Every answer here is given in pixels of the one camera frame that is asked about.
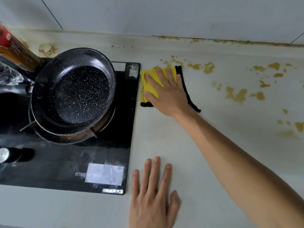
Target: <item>black frying pan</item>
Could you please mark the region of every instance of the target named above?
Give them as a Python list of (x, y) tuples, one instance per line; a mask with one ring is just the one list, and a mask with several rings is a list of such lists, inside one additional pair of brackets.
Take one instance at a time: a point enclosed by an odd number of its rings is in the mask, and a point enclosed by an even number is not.
[(32, 113), (52, 134), (77, 134), (90, 129), (108, 111), (115, 88), (115, 71), (106, 56), (89, 48), (71, 49), (38, 74)]

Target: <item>pan rim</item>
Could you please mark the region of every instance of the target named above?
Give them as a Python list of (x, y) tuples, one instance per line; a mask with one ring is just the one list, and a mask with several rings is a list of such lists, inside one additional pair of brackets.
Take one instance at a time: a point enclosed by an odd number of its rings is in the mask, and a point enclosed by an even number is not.
[(92, 49), (92, 48), (87, 48), (87, 47), (79, 47), (79, 48), (69, 49), (69, 50), (66, 50), (66, 51), (64, 51), (64, 52), (62, 52), (62, 53), (60, 53), (60, 54), (58, 54), (58, 55), (55, 56), (54, 58), (52, 58), (52, 60), (49, 61), (49, 62), (43, 67), (43, 69), (39, 72), (39, 74), (38, 74), (37, 77), (35, 78), (35, 83), (36, 83), (36, 80), (38, 79), (39, 75), (44, 71), (44, 69), (47, 69), (47, 68), (48, 68), (49, 64), (50, 64), (54, 59), (56, 59), (56, 58), (59, 57), (59, 56), (62, 56), (62, 54), (66, 53), (66, 52), (68, 52), (68, 51), (77, 50), (77, 49), (87, 49), (87, 50), (92, 50), (92, 51), (94, 51), (94, 52), (97, 52), (97, 53), (101, 54), (102, 56), (104, 56), (104, 58), (109, 62), (109, 64), (111, 65), (111, 68), (112, 68), (113, 71), (114, 71), (114, 78), (115, 78), (115, 82), (114, 82), (114, 86), (113, 86), (113, 93), (114, 93), (114, 94), (113, 94), (113, 97), (112, 97), (111, 102), (109, 102), (109, 104), (108, 104), (108, 106), (106, 107), (106, 110), (104, 111), (103, 114), (101, 114), (99, 117), (97, 117), (97, 118), (96, 118), (94, 121), (92, 121), (91, 123), (88, 123), (88, 124), (86, 124), (85, 126), (82, 126), (82, 127), (81, 127), (82, 129), (77, 130), (77, 131), (74, 132), (74, 133), (65, 133), (65, 134), (52, 132), (52, 131), (48, 130), (47, 128), (45, 128), (44, 126), (42, 126), (42, 125), (39, 123), (39, 121), (37, 120), (37, 118), (36, 118), (36, 116), (35, 116), (35, 114), (34, 114), (33, 104), (32, 104), (32, 96), (33, 96), (33, 94), (31, 94), (31, 97), (30, 97), (30, 107), (31, 107), (31, 111), (32, 111), (32, 114), (33, 114), (33, 117), (34, 117), (35, 121), (37, 122), (37, 124), (38, 124), (42, 129), (44, 129), (45, 131), (47, 131), (47, 132), (49, 132), (49, 133), (51, 133), (51, 134), (54, 134), (54, 135), (67, 135), (67, 136), (68, 136), (68, 135), (75, 135), (75, 134), (78, 134), (78, 133), (80, 133), (80, 132), (84, 132), (84, 131), (88, 130), (90, 127), (92, 127), (95, 123), (97, 123), (97, 122), (98, 122), (98, 121), (107, 113), (107, 111), (109, 110), (109, 108), (110, 108), (110, 106), (111, 106), (111, 104), (112, 104), (112, 102), (113, 102), (114, 95), (115, 95), (115, 92), (116, 92), (116, 74), (115, 74), (115, 69), (114, 69), (114, 67), (113, 67), (113, 65), (112, 65), (112, 63), (111, 63), (111, 61), (108, 59), (107, 56), (105, 56), (105, 55), (104, 55), (103, 53), (101, 53), (100, 51), (98, 51), (98, 50), (96, 50), (96, 49)]

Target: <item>microfiber cloth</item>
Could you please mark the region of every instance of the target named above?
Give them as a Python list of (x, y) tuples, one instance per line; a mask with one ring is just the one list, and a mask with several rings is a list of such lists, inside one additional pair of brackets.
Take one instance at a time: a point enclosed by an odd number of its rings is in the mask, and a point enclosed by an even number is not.
[[(184, 91), (186, 93), (186, 97), (187, 97), (187, 100), (188, 100), (188, 104), (196, 111), (196, 112), (200, 112), (201, 110), (198, 109), (196, 107), (196, 105), (194, 105), (190, 99), (190, 96), (187, 92), (187, 89), (186, 89), (186, 86), (185, 86), (185, 82), (184, 82), (184, 78), (183, 78), (183, 73), (182, 73), (182, 69), (181, 69), (181, 66), (175, 66), (175, 67), (170, 67), (171, 71), (172, 71), (172, 74), (173, 74), (173, 77), (174, 77), (174, 80), (176, 81), (176, 76), (177, 74), (179, 73), (181, 75), (181, 80), (182, 80), (182, 83), (183, 83), (183, 88), (184, 88)], [(167, 73), (166, 73), (166, 69), (165, 68), (162, 68), (164, 74), (166, 77), (167, 76)], [(154, 80), (157, 81), (158, 84), (160, 84), (161, 86), (163, 86), (163, 84), (161, 83), (161, 81), (159, 80), (158, 78), (158, 75), (156, 73), (156, 69), (151, 69), (151, 70), (142, 70), (140, 72), (140, 77), (141, 77), (141, 82), (143, 84), (143, 87), (142, 87), (142, 91), (141, 91), (141, 101), (140, 101), (140, 105), (142, 107), (153, 107), (152, 103), (149, 102), (143, 95), (143, 92), (144, 91), (148, 91), (148, 92), (151, 92), (156, 98), (158, 98), (158, 94), (156, 92), (156, 90), (146, 81), (146, 78), (145, 78), (145, 73), (148, 73), (150, 74), (151, 77), (153, 77)]]

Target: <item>black glass cooktop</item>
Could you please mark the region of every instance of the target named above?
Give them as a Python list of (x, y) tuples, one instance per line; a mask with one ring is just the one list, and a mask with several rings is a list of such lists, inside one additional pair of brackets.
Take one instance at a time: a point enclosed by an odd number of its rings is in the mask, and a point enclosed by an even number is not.
[(115, 113), (108, 126), (80, 143), (59, 145), (40, 138), (28, 124), (29, 98), (0, 94), (0, 148), (30, 148), (27, 162), (0, 164), (0, 184), (124, 195), (130, 159), (139, 63), (112, 62)]

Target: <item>kitchen counter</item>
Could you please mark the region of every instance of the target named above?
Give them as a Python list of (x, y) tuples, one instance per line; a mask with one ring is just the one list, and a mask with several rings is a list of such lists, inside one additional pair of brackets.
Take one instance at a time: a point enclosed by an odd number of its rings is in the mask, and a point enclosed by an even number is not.
[[(11, 29), (39, 56), (90, 47), (143, 69), (182, 65), (200, 115), (304, 197), (304, 48), (191, 38)], [(172, 118), (136, 107), (129, 177), (146, 158), (173, 165), (176, 228), (253, 227), (221, 187), (195, 143)], [(0, 224), (28, 228), (128, 226), (124, 196), (0, 185)]]

